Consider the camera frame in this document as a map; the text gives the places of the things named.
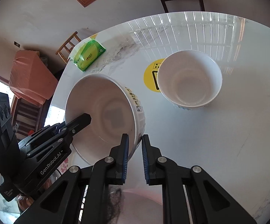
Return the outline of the left hand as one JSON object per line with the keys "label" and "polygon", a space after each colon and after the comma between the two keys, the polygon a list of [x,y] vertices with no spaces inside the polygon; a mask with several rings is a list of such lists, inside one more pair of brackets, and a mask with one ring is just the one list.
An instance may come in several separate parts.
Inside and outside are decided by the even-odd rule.
{"label": "left hand", "polygon": [[24,212],[34,203],[34,200],[31,197],[22,194],[17,195],[16,201],[18,204],[18,208],[22,212]]}

